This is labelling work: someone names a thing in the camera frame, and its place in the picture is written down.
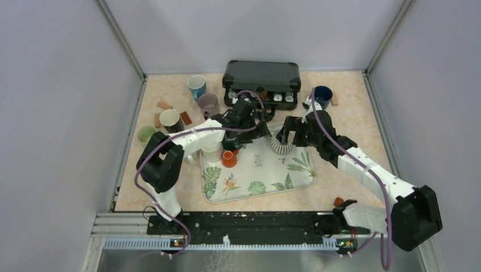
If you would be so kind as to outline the dark blue mug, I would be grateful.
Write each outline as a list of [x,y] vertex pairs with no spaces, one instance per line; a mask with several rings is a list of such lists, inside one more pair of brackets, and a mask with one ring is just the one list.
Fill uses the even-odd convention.
[[327,86],[316,86],[313,91],[315,101],[321,105],[322,109],[326,110],[333,98],[333,91]]

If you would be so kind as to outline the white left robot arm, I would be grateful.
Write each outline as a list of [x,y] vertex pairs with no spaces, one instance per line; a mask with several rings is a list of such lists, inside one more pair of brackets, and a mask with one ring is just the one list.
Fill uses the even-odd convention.
[[160,226],[168,234],[182,227],[182,210],[174,185],[186,156],[213,144],[233,140],[242,145],[269,135],[267,123],[275,115],[274,107],[259,109],[251,102],[237,101],[231,109],[218,113],[202,124],[178,133],[154,133],[136,164],[134,183],[154,202],[162,217]]

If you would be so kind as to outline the light green mug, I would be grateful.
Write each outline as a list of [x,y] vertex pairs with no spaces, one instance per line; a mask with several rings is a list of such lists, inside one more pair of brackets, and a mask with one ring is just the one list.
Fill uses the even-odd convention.
[[148,143],[150,138],[157,132],[157,128],[154,126],[144,126],[137,132],[137,140],[140,143]]

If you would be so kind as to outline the grey striped ribbed cup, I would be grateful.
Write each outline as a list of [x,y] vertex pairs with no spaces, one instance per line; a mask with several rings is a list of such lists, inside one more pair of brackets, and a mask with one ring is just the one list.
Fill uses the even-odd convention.
[[282,144],[281,141],[276,138],[276,136],[279,132],[280,132],[280,130],[275,130],[272,133],[272,137],[271,137],[271,140],[270,140],[270,147],[271,147],[272,151],[277,155],[287,155],[292,151],[292,149],[294,147],[293,144],[292,144],[294,134],[289,133],[287,144]]

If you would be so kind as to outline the lilac purple mug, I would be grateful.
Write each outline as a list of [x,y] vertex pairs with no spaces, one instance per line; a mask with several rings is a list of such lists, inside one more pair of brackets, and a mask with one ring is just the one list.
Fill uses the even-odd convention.
[[205,93],[201,95],[197,101],[200,112],[205,120],[220,113],[220,105],[218,97],[213,93]]

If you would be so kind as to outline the light blue dotted mug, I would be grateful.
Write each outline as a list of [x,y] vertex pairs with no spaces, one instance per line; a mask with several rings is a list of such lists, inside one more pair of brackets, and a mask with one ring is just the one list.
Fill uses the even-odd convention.
[[202,75],[193,75],[188,78],[187,86],[193,96],[195,102],[207,93],[206,79]]

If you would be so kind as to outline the black glossy mug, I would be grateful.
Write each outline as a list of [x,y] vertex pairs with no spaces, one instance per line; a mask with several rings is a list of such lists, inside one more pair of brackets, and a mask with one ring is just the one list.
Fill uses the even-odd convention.
[[180,113],[175,109],[166,109],[159,116],[159,122],[168,133],[178,133],[184,130]]

